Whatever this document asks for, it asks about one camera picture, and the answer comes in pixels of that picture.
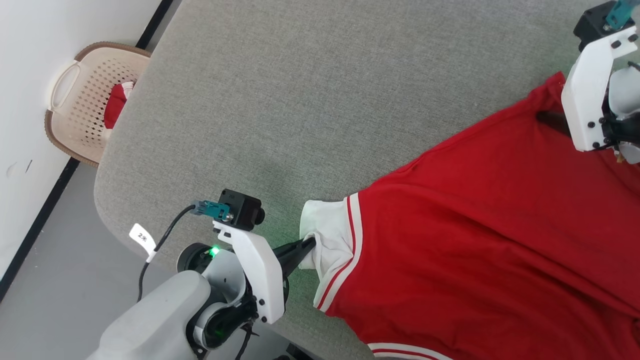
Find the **red shirt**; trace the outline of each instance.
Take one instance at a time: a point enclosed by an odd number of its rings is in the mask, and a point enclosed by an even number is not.
[[[536,121],[563,85],[350,196],[318,308],[377,356],[640,359],[640,170]]]

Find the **beige plastic basket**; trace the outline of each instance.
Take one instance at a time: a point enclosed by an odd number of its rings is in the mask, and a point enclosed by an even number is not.
[[[99,42],[86,47],[60,76],[45,114],[51,142],[71,157],[97,167],[106,139],[104,108],[111,89],[137,81],[151,53],[137,47]]]

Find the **black baseboard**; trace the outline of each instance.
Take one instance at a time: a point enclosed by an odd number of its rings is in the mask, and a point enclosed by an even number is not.
[[[151,41],[151,38],[154,36],[154,33],[156,33],[158,26],[160,26],[160,22],[166,15],[166,12],[169,10],[169,7],[172,3],[173,0],[162,0],[160,2],[160,5],[156,9],[156,12],[151,17],[151,21],[149,21],[147,28],[142,33],[142,36],[140,36],[136,47],[139,47],[140,49],[147,48],[149,42]],[[55,208],[58,200],[62,196],[62,193],[65,191],[65,188],[67,187],[69,180],[71,180],[71,176],[76,171],[78,164],[79,161],[77,161],[76,159],[72,158],[71,160],[69,160],[65,169],[62,170],[62,173],[60,174],[58,181],[53,187],[53,190],[51,190],[51,193],[49,193],[47,200],[44,202],[42,209],[40,209],[36,220],[31,225],[27,236],[24,237],[22,244],[18,248],[18,251],[13,257],[12,262],[9,264],[9,267],[4,273],[2,280],[0,281],[0,302],[2,302],[7,291],[9,291],[9,287],[11,286],[16,275],[18,275],[20,267],[24,263],[24,260],[27,258],[27,255],[29,254],[29,251],[31,250],[33,244],[38,239],[40,231],[42,231],[42,228],[51,215],[53,208]]]

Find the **gray floor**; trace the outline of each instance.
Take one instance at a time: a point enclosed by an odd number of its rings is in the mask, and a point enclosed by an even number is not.
[[[0,359],[84,359],[104,329],[135,304],[144,259],[117,241],[93,205],[96,170],[81,164],[0,303]],[[146,292],[171,273],[151,264]],[[271,360],[287,340],[260,326],[243,360]],[[234,359],[236,334],[208,359]]]

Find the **white cable label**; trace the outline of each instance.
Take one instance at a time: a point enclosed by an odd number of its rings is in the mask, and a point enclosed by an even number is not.
[[[132,238],[136,243],[142,245],[143,248],[147,251],[147,254],[150,256],[154,254],[154,249],[156,248],[156,242],[151,237],[149,232],[145,230],[144,227],[140,224],[135,224],[129,231],[129,237]]]

